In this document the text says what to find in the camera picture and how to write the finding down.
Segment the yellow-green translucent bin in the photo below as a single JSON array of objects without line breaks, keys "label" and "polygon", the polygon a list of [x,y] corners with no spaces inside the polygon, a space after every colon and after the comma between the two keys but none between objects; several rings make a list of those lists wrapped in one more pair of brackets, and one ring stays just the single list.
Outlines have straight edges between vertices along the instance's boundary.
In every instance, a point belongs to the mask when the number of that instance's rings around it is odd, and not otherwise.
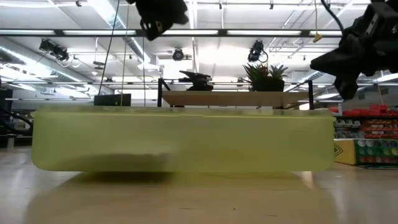
[{"label": "yellow-green translucent bin", "polygon": [[334,158],[334,118],[320,111],[45,106],[34,117],[43,170],[322,170]]}]

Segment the store shelf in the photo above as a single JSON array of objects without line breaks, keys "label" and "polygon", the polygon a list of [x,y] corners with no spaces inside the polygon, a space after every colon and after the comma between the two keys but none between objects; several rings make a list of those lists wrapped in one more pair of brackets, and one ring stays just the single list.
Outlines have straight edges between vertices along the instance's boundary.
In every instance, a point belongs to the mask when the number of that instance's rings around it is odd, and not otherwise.
[{"label": "store shelf", "polygon": [[275,106],[281,107],[308,98],[308,93],[165,91],[163,99],[179,106]]}]

